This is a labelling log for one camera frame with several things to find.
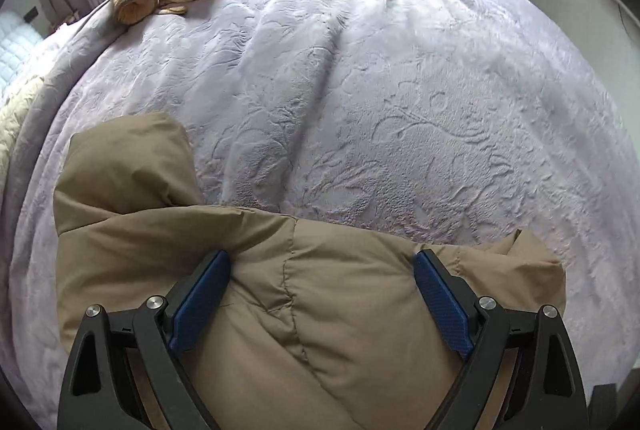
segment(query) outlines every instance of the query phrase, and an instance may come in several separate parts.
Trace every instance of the blue gripper pad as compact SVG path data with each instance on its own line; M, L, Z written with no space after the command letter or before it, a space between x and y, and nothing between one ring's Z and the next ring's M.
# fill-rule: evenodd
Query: blue gripper pad
M433 264L422 252L414 257L414 277L422 298L449 349L458 352L466 361L474 350L474 344L469 337L469 325L465 312Z
M174 354L193 349L212 312L218 308L230 277L229 256L219 251L174 316L174 331L169 340Z

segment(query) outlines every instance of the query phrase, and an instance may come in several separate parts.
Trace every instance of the lavender blanket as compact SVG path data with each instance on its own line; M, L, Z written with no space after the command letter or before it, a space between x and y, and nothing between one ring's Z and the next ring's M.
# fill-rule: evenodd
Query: lavender blanket
M209 203L562 259L587 391L640 350L640 166L615 107L527 0L202 0L128 30L94 11L32 107L0 218L0 360L44 429L58 342L52 191L70 137L166 111Z

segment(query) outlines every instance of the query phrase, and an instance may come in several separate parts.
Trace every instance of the wall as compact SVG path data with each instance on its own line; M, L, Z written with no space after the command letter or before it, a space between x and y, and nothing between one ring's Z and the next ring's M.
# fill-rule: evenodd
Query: wall
M2 4L2 11L11 10L22 17L34 6L38 10L38 16L31 21L31 25L38 33L40 33L40 35L47 36L49 35L49 28L51 25L47 20L47 17L44 16L40 0L5 0Z

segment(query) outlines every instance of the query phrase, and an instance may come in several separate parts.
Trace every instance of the metal screw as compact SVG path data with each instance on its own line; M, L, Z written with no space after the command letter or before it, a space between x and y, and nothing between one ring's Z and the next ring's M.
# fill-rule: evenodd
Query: metal screw
M146 301L146 306L149 309L158 309L163 303L164 299L161 296L152 296Z
M542 312L549 318L555 318L556 316L558 316L558 309L556 309L552 305L545 305L542 308Z
M90 316L91 318L93 318L99 312L100 312L100 306L98 304L90 305L85 311L86 315Z
M491 309L495 308L496 305L497 304L495 303L495 300L490 296L483 296L480 299L480 307L482 309L486 309L487 311L491 311Z

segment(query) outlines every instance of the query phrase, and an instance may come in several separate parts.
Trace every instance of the silver bolt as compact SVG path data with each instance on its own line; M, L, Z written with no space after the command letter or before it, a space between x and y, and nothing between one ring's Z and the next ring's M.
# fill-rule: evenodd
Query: silver bolt
M480 307L482 309L486 309L487 311L491 311L491 309L495 308L496 305L497 304L495 303L495 300L490 296L483 296L480 299Z
M91 318L93 318L99 312L100 312L100 306L98 304L90 305L85 311L86 315L90 316Z
M163 302L164 299L161 296L152 296L149 297L149 300L146 301L146 306L149 309L158 309Z
M558 316L558 309L556 309L552 305L545 305L542 308L542 312L549 318L555 318L556 316Z

